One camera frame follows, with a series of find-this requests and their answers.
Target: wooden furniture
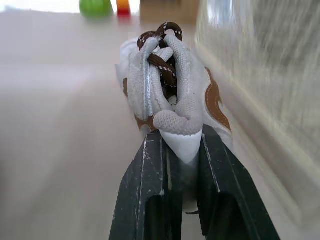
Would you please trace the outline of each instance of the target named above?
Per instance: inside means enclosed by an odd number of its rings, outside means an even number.
[[[146,23],[195,24],[198,6],[199,0],[141,0],[140,18]]]

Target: brown leather accent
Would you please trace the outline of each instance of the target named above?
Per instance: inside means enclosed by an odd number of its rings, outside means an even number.
[[[205,68],[210,76],[211,84],[205,92],[205,102],[210,114],[223,126],[231,131],[228,118],[220,110],[219,102],[222,103],[219,86],[214,80],[210,70]]]
[[[128,78],[123,79],[123,92],[128,97]]]
[[[123,79],[123,92],[126,95],[126,97],[128,97],[128,78]],[[154,117],[153,116],[150,116],[147,121],[142,121],[141,119],[137,118],[136,115],[134,117],[135,117],[136,123],[138,124],[139,129],[143,125],[146,124],[149,126],[151,131],[156,130],[156,128],[154,126]]]
[[[154,131],[156,130],[155,126],[154,126],[154,116],[150,116],[148,117],[148,120],[147,121],[142,121],[140,120],[139,118],[137,118],[137,116],[134,116],[135,117],[135,120],[138,124],[138,127],[139,129],[143,126],[143,125],[148,125],[151,129],[151,131]]]

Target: baseboard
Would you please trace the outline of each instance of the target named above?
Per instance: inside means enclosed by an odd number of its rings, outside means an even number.
[[[274,121],[263,105],[232,79],[229,72],[195,38],[201,60],[219,84],[229,110],[233,134],[259,166],[288,215],[299,225],[320,219],[320,168]]]

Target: red object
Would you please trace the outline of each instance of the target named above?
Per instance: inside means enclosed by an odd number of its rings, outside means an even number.
[[[122,8],[122,9],[119,9],[118,8],[118,16],[119,17],[130,17],[131,15],[131,12],[130,12],[130,8]]]

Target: scratched black metal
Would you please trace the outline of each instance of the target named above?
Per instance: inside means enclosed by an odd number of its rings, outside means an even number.
[[[162,138],[147,135],[123,176],[112,221],[110,240],[143,240],[145,206],[152,196],[164,194]]]
[[[199,152],[198,189],[199,216],[205,236],[220,207],[219,198],[228,194],[236,200],[251,240],[280,239],[250,174],[207,125],[203,127]]]
[[[167,239],[170,240],[181,240],[182,230],[182,209],[183,209],[183,191],[181,183],[180,165],[179,159],[175,153],[167,146],[163,144],[163,151],[166,152],[166,164],[167,164],[167,175],[166,175],[166,186],[171,185],[171,189],[165,191],[168,196],[168,212],[170,213],[170,221],[167,222],[169,234]]]
[[[165,239],[180,240],[183,204],[179,159],[159,131],[147,135],[122,179],[109,240],[145,239],[146,205],[153,196],[162,199],[158,207],[164,214]]]

